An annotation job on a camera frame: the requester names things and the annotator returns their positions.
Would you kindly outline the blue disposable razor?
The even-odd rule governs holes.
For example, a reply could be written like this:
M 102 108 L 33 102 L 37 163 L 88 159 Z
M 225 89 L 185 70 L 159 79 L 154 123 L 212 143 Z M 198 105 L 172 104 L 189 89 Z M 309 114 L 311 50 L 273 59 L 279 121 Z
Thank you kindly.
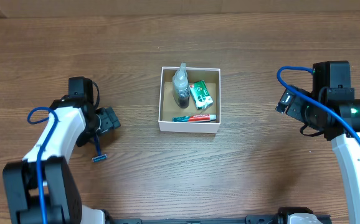
M 107 158 L 107 155 L 102 153 L 100 140 L 99 140 L 99 137 L 98 137 L 97 134 L 94 136 L 93 141 L 94 141 L 94 145 L 95 145 L 97 155 L 92 158 L 92 161 L 93 162 L 99 162 L 99 161 L 105 160 Z

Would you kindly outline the clear soap pump bottle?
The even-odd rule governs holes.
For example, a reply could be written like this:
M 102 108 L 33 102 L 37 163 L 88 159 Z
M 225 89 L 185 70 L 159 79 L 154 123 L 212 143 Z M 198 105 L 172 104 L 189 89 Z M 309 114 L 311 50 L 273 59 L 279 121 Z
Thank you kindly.
M 186 63 L 182 63 L 173 76 L 173 97 L 180 108 L 189 106 L 189 81 L 187 78 Z

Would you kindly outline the colgate toothpaste tube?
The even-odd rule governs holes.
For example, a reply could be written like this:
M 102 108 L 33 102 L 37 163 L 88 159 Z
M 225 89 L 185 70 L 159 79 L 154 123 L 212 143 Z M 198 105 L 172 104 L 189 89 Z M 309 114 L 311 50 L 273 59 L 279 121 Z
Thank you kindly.
M 217 119 L 216 114 L 197 114 L 193 116 L 174 117 L 172 122 L 185 122 L 185 123 L 203 123 L 215 121 Z

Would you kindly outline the green white soap packet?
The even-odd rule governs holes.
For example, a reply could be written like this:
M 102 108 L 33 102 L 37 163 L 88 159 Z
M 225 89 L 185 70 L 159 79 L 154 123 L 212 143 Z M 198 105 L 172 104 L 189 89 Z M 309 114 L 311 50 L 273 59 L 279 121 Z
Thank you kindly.
M 205 110 L 213 105 L 214 100 L 204 80 L 189 85 L 189 88 L 197 110 Z

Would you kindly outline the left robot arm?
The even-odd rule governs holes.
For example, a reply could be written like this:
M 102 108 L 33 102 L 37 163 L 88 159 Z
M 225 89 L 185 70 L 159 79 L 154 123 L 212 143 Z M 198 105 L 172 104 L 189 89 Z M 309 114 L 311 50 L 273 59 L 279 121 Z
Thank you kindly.
M 93 162 L 102 161 L 100 136 L 120 127 L 111 107 L 99 106 L 98 85 L 89 78 L 69 78 L 66 95 L 44 111 L 47 124 L 34 147 L 2 171 L 12 223 L 113 223 L 106 210 L 82 203 L 69 168 L 75 147 L 95 146 Z

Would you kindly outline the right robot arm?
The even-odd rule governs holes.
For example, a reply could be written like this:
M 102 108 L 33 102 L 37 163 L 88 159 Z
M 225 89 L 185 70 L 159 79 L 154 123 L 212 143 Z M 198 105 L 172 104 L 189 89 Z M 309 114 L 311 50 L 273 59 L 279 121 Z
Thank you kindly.
M 350 223 L 360 223 L 360 99 L 351 86 L 351 66 L 347 61 L 326 61 L 311 68 L 298 67 L 311 74 L 312 91 L 287 84 L 282 71 L 277 80 L 285 87 L 276 111 L 315 130 L 331 143 L 343 178 Z

